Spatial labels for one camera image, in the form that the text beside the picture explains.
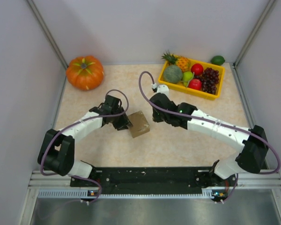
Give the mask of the brown cardboard express box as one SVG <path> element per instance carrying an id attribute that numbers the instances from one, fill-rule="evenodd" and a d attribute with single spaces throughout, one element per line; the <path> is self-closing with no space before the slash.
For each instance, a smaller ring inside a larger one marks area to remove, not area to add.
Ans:
<path id="1" fill-rule="evenodd" d="M 150 131 L 150 125 L 142 111 L 137 111 L 128 115 L 128 119 L 131 122 L 129 131 L 132 138 L 136 138 Z"/>

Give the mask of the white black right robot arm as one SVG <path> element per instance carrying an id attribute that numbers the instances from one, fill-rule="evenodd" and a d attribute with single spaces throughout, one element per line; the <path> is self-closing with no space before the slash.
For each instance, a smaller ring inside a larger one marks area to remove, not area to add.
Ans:
<path id="1" fill-rule="evenodd" d="M 155 122 L 166 122 L 174 127 L 206 134 L 235 149 L 234 154 L 212 165 L 209 170 L 212 184 L 221 185 L 228 177 L 242 171 L 260 173 L 268 152 L 266 133 L 262 127 L 245 128 L 223 122 L 191 104 L 176 105 L 163 93 L 153 95 L 149 101 Z"/>

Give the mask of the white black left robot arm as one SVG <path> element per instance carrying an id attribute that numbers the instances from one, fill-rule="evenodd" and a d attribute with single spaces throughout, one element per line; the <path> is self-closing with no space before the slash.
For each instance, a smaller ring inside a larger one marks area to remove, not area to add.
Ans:
<path id="1" fill-rule="evenodd" d="M 116 130 L 125 130 L 132 126 L 121 99 L 106 95 L 98 107 L 91 108 L 82 118 L 61 130 L 50 129 L 44 135 L 37 162 L 43 175 L 45 169 L 53 175 L 79 176 L 81 181 L 92 186 L 97 175 L 94 167 L 75 159 L 75 145 L 91 132 L 111 123 Z"/>

